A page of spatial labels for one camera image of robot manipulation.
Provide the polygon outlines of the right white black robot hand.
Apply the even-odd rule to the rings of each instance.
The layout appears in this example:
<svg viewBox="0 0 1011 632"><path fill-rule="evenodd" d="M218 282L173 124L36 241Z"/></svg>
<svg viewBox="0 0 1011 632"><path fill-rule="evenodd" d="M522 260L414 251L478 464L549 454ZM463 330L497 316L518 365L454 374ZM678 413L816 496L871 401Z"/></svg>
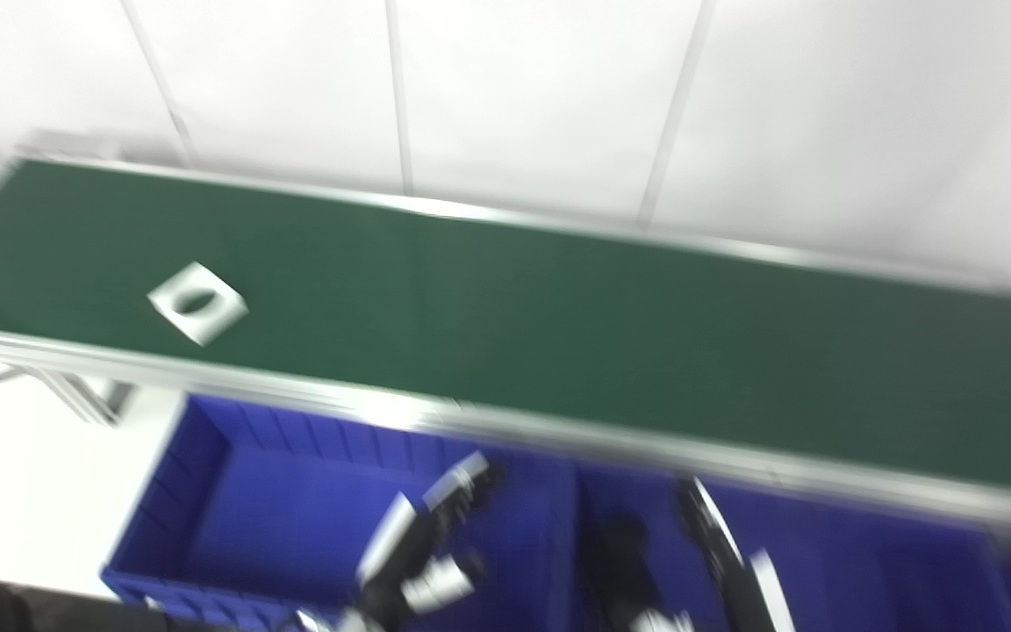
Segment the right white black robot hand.
<svg viewBox="0 0 1011 632"><path fill-rule="evenodd" d="M794 631L795 623L766 549L743 555L725 517L699 478L677 481L678 524L705 558L730 631Z"/></svg>

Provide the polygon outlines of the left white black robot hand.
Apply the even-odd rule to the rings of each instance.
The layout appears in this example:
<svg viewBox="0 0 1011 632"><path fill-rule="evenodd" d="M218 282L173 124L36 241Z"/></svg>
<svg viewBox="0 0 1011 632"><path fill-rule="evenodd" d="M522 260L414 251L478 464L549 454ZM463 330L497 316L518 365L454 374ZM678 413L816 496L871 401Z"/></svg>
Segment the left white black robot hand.
<svg viewBox="0 0 1011 632"><path fill-rule="evenodd" d="M439 557L438 549L501 484L503 469L474 451L412 501L394 496L356 568L356 592L337 621L299 608L291 631L398 631L416 617L472 595L488 571L480 552Z"/></svg>

